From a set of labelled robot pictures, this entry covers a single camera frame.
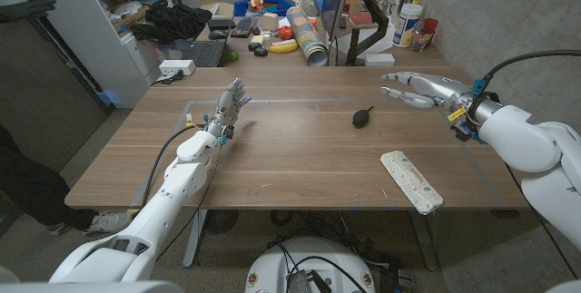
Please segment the person gloved hand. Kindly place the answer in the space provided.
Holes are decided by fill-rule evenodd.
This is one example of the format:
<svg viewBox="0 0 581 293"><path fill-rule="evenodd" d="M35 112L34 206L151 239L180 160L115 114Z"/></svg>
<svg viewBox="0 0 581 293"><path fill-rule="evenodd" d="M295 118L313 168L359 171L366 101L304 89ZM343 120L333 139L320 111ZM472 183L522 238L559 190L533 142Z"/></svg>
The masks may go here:
<svg viewBox="0 0 581 293"><path fill-rule="evenodd" d="M1 0L1 23L46 17L55 4L55 0Z"/></svg>

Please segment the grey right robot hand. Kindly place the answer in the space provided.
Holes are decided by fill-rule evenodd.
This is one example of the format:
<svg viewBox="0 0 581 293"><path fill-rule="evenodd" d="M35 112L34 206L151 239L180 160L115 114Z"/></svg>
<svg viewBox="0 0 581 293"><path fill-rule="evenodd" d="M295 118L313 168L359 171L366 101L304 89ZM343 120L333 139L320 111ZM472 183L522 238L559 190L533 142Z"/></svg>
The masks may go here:
<svg viewBox="0 0 581 293"><path fill-rule="evenodd" d="M450 112L473 103L472 90L460 81L440 75L396 72L381 76L384 81L403 83L412 89L412 92L403 92L383 86L380 91L390 98L394 98L418 109L444 108Z"/></svg>

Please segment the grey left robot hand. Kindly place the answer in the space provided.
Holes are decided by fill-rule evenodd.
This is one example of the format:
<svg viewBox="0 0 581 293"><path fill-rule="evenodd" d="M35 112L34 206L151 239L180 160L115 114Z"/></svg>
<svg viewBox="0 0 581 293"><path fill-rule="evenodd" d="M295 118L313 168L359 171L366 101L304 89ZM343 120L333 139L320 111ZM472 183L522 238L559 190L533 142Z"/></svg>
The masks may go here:
<svg viewBox="0 0 581 293"><path fill-rule="evenodd" d="M243 97L245 94L243 87L242 80L236 78L221 94L210 120L207 121L205 131L214 135L219 141L232 138L233 125L238 119L240 109L251 100L250 96Z"/></svg>

